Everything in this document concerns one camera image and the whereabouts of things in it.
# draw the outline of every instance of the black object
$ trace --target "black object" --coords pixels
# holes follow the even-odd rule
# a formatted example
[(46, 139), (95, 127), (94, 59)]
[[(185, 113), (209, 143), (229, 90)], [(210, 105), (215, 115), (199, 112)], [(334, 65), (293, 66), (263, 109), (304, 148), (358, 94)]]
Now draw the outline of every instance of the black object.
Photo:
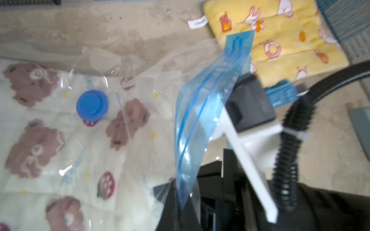
[(225, 108), (237, 132), (275, 119), (275, 111), (255, 75), (239, 77)]
[(0, 0), (0, 6), (61, 5), (62, 0)]
[[(370, 61), (343, 69), (313, 85), (288, 110), (283, 126), (306, 131), (312, 118), (314, 105), (333, 91), (370, 76)], [(301, 140), (282, 132), (281, 146), (275, 161), (271, 191), (280, 211), (292, 211), (298, 203), (297, 152)]]
[(299, 200), (293, 212), (280, 211), (277, 224), (268, 223), (253, 188), (238, 167), (233, 150), (201, 167), (201, 224), (188, 199), (184, 213), (177, 213), (175, 184), (168, 184), (167, 201), (157, 231), (341, 231), (370, 230), (370, 198), (297, 184)]

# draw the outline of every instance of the brown bear print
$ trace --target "brown bear print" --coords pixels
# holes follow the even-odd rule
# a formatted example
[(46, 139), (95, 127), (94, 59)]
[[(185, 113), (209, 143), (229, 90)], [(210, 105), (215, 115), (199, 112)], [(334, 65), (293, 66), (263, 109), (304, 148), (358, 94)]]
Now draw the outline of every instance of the brown bear print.
[(64, 146), (63, 134), (44, 126), (39, 119), (30, 121), (25, 132), (9, 152), (5, 169), (20, 178), (37, 178), (50, 159)]
[(84, 231), (84, 216), (80, 201), (73, 197), (63, 197), (49, 202), (46, 209), (46, 220), (50, 231)]
[[(138, 99), (128, 101), (124, 110), (128, 120), (127, 125), (129, 133), (132, 138), (136, 130), (143, 127), (148, 122), (150, 114)], [(111, 148), (114, 148), (116, 151), (118, 151), (121, 146), (126, 145), (128, 141), (128, 133), (122, 111), (119, 111), (117, 118), (111, 121), (105, 130), (105, 133), (108, 138), (111, 138)]]
[(36, 64), (9, 65), (3, 74), (10, 80), (11, 89), (16, 92), (13, 98), (29, 108), (49, 96), (59, 81), (55, 71)]

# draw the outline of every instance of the gray rug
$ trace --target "gray rug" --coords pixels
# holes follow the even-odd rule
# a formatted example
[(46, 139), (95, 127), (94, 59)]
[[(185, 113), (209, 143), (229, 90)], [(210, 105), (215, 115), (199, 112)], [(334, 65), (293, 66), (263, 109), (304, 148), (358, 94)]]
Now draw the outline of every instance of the gray rug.
[[(370, 60), (370, 1), (317, 0), (317, 5), (350, 62)], [(370, 78), (360, 84), (370, 100)]]

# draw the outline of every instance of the strawberry print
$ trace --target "strawberry print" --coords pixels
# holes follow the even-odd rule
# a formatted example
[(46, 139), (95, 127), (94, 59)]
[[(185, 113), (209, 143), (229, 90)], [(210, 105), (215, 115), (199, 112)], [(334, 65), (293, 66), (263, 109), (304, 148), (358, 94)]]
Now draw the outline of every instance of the strawberry print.
[(86, 126), (88, 126), (88, 127), (93, 127), (93, 126), (95, 126), (95, 124), (97, 124), (97, 123), (98, 123), (98, 121), (99, 121), (99, 119), (97, 119), (97, 120), (95, 120), (95, 121), (86, 121), (86, 120), (84, 120), (84, 124), (85, 124)]
[(6, 224), (0, 223), (0, 231), (10, 231), (10, 229)]
[[(133, 79), (133, 77), (123, 77), (122, 79), (121, 79), (121, 85), (122, 86), (125, 86), (125, 84), (128, 82), (128, 81), (130, 81), (130, 80), (132, 80)], [(128, 90), (130, 90), (131, 88), (133, 88), (135, 85), (132, 85), (132, 86), (126, 86), (126, 87), (124, 87), (123, 88), (123, 90), (125, 90), (125, 91), (128, 91)]]
[(113, 175), (110, 172), (104, 173), (98, 182), (98, 198), (103, 200), (109, 199), (114, 192), (115, 181)]

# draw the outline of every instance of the concrete floor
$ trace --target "concrete floor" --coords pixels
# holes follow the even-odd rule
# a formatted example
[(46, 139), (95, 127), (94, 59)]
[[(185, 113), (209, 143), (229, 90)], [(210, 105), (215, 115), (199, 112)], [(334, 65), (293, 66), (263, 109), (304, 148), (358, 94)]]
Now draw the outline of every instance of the concrete floor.
[[(118, 55), (138, 55), (150, 64), (171, 50), (212, 38), (208, 26), (190, 30), (189, 19), (203, 16), (200, 0), (140, 3), (117, 1), (65, 4), (63, 7), (12, 8), (0, 12), (0, 42), (30, 38), (80, 43)], [(309, 84), (325, 75), (312, 77)], [(369, 103), (358, 83), (317, 105), (299, 154), (300, 181), (313, 187), (370, 196), (370, 162), (348, 119), (348, 103)], [(276, 110), (283, 118), (289, 105)], [(211, 143), (204, 162), (222, 156), (225, 140)]]

